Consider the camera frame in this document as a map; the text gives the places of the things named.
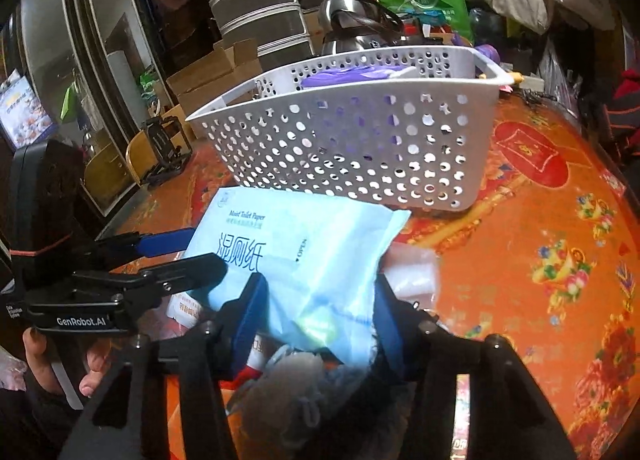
purple item in basket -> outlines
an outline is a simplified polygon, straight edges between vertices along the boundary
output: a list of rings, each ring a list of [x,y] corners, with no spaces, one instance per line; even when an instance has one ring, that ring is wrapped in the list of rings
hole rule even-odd
[[[482,55],[487,56],[491,61],[496,64],[500,64],[500,54],[492,45],[478,45],[476,46],[476,50]]]
[[[310,75],[300,85],[303,88],[345,85],[365,81],[380,81],[406,70],[406,66],[354,66],[352,68],[329,68]]]

white plastic basket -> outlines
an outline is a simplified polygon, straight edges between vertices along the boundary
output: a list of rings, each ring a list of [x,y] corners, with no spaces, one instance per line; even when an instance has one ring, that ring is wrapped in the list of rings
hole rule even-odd
[[[391,64],[422,77],[300,87],[323,69]],[[265,72],[187,120],[240,185],[463,210],[478,196],[498,89],[509,84],[471,48],[380,48]],[[255,100],[227,106],[252,91]]]

stainless steel kettle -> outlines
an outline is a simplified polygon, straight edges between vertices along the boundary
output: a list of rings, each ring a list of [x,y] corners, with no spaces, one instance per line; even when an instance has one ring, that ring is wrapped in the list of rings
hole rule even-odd
[[[322,55],[392,46],[402,36],[402,20],[376,0],[324,0],[318,21]]]

moist toilet paper package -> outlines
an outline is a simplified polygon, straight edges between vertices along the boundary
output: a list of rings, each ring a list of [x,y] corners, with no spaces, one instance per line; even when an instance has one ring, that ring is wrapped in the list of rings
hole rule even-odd
[[[189,294],[214,310],[238,297],[252,272],[269,283],[264,331],[301,350],[372,358],[378,261],[409,219],[406,210],[323,194],[233,187],[217,192],[184,253],[215,252],[223,282]]]

table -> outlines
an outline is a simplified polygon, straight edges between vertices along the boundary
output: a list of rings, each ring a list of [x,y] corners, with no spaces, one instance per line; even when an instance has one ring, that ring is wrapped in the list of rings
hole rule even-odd
[[[140,193],[118,232],[197,225],[234,181],[210,144],[194,150],[182,175]],[[456,214],[414,210],[397,241],[436,250],[444,323],[469,338],[505,335],[578,456],[598,458],[640,395],[640,225],[595,150],[555,111],[501,98],[476,203]],[[183,458],[179,442],[172,451]]]

